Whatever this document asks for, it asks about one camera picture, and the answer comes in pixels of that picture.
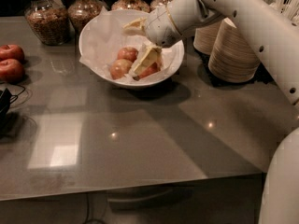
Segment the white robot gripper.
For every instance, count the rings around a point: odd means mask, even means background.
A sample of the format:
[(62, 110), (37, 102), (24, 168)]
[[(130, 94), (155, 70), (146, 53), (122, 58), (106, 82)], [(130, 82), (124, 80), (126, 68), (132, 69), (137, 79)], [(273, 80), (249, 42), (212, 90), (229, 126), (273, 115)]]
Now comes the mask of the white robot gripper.
[(147, 39), (155, 44), (142, 45), (130, 68), (132, 77), (141, 75), (154, 63), (161, 63), (162, 48), (170, 48), (181, 39), (167, 7), (154, 9), (147, 18), (130, 21), (122, 27), (122, 31), (125, 35), (146, 35)]

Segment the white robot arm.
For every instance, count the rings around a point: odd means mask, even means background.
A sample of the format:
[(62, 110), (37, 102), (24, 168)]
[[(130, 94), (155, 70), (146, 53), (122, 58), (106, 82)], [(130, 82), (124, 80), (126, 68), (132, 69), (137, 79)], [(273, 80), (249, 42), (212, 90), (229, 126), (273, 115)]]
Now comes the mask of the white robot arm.
[[(299, 29), (263, 0), (173, 0), (124, 25), (170, 48), (199, 27), (229, 18), (294, 106), (299, 103)], [(299, 224), (299, 129), (278, 146), (264, 183), (258, 224)]]

